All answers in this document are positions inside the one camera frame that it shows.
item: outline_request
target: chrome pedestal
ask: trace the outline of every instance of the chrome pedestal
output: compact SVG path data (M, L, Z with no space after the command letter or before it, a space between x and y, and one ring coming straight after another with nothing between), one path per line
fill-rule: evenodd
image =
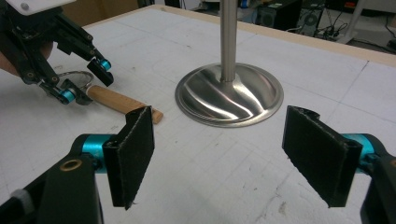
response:
M281 106L279 81L259 67L235 63L237 0L221 0L221 63L181 79L176 101L190 118L217 127L243 127L272 116Z

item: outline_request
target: electronic equipment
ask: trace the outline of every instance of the electronic equipment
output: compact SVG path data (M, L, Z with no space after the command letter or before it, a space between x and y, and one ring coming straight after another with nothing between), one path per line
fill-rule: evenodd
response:
M326 8L352 13L359 0L327 0Z
M301 8L300 18L297 22L297 27L299 29L296 33L300 35L315 36L317 34L318 25L324 7L324 0L305 1Z
M255 23L277 30L289 30L297 27L302 0L274 0L257 7Z
M165 0L165 5L169 7L181 8L180 1L178 0Z

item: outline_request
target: white tabletop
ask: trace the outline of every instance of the white tabletop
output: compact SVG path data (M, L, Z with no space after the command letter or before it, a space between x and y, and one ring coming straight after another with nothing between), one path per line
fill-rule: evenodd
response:
M87 31L113 65L109 88L164 113L130 210L112 207L106 175L96 175L106 223L361 223L371 178L355 175L346 207L329 209L281 147L286 108L314 110L339 133L371 133L396 155L395 67L239 30L236 60L274 75L285 98L264 122L221 129L189 119L174 98L190 71L220 62L218 24L149 8ZM87 70L57 49L49 62L58 73ZM65 156L80 134L117 133L124 123L103 105L61 105L1 71L0 203Z

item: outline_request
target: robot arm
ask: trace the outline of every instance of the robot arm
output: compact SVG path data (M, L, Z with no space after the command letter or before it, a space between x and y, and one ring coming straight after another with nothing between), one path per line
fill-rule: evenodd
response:
M113 205L129 209L154 152L151 108L126 115L118 134L82 134L70 152L0 205L0 223L104 223L95 174L107 174Z
M70 0L0 0L0 51L15 66L24 83L36 84L62 104L77 99L88 105L92 100L72 83L59 87L60 79L41 54L46 42L58 43L66 54L76 53L88 61L88 68L106 85L113 83L107 72L111 64L93 45L92 35L63 15L59 7Z
M282 147L329 207L346 206L356 172L369 175L361 222L396 223L396 157L375 136L340 134L318 113L288 106Z

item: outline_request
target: wooden hammer handle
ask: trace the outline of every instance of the wooden hammer handle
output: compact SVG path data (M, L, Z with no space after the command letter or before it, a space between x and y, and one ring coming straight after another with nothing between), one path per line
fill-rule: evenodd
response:
M119 94L115 91L100 87L91 86L87 89L87 95L94 101L115 109L123 114L127 114L132 110L146 106L145 104L136 101L128 96ZM163 118L163 113L159 110L152 109L152 121L157 124Z

